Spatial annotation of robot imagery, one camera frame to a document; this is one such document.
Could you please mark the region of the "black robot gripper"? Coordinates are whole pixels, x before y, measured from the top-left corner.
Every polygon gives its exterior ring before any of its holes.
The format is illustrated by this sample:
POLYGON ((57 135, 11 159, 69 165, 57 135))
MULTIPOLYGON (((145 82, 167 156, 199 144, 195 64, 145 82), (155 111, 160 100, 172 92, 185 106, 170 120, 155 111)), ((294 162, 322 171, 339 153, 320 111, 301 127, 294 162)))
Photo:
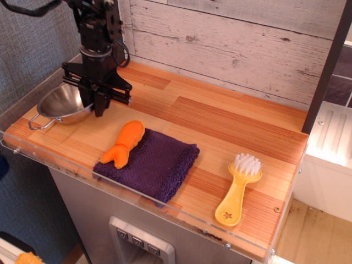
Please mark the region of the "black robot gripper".
POLYGON ((93 57, 81 53, 82 62, 64 62, 64 81, 79 89, 83 106, 94 103, 95 116, 103 116, 110 101, 128 105, 131 102, 132 86, 117 73, 112 53, 93 57))

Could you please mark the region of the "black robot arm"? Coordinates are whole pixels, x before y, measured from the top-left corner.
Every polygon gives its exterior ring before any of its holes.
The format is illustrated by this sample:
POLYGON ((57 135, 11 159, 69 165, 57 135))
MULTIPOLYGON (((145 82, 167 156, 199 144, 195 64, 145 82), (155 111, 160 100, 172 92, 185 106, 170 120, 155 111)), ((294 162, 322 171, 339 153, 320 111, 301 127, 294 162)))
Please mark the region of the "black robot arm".
POLYGON ((80 34, 81 63, 63 63, 64 82, 79 89, 85 107, 100 117, 112 100, 128 105, 132 85, 117 69, 130 62, 117 1, 67 1, 80 34))

